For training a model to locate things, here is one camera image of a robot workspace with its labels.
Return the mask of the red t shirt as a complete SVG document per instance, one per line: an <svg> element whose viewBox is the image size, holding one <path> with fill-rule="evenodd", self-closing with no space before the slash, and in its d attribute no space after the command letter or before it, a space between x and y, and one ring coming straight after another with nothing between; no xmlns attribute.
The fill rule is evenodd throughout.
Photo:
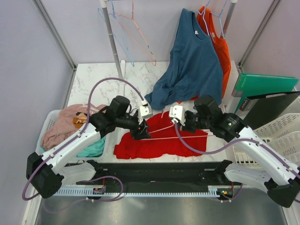
<svg viewBox="0 0 300 225"><path fill-rule="evenodd" d="M164 154L180 157L200 156L178 139L167 140L134 140L130 133L123 135L119 144L114 147L114 155L118 159L158 158Z"/></svg>

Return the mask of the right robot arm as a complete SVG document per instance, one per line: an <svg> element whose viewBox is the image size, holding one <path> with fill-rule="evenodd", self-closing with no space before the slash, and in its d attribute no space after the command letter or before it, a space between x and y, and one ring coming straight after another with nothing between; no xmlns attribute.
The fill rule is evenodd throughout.
<svg viewBox="0 0 300 225"><path fill-rule="evenodd" d="M206 95L194 102L196 112L185 110L181 105L170 108L169 118L175 125L179 140L193 152L204 151L191 147L181 137L180 130L194 133L196 130L208 129L214 136L227 144L210 151L219 153L235 145L257 162L263 170L256 170L237 165L229 160L222 162L216 169L215 180L219 184L229 181L249 185L265 192L275 203L289 208L294 202L299 203L300 167L281 156L261 138L252 128L234 113L223 113L213 97Z"/></svg>

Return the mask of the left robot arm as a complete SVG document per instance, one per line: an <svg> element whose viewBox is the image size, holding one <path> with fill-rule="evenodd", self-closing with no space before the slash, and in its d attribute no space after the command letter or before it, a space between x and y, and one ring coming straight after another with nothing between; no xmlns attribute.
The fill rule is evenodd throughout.
<svg viewBox="0 0 300 225"><path fill-rule="evenodd" d="M38 155L36 152L27 158L26 178L43 198L53 196L62 186L90 181L99 184L103 173L94 167L93 162L66 166L83 149L101 140L116 128L130 130L135 140L149 139L146 119L152 116L150 104L142 101L142 105L130 115L127 108L130 101L123 96L115 97L110 105L99 112L87 116L87 121L61 144Z"/></svg>

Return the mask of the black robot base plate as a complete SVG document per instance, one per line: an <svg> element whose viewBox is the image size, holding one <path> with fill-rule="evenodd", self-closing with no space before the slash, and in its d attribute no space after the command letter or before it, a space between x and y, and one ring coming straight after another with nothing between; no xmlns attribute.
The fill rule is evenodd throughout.
<svg viewBox="0 0 300 225"><path fill-rule="evenodd" d="M120 191L200 191L209 186L239 186L221 174L222 162L96 163L89 185Z"/></svg>

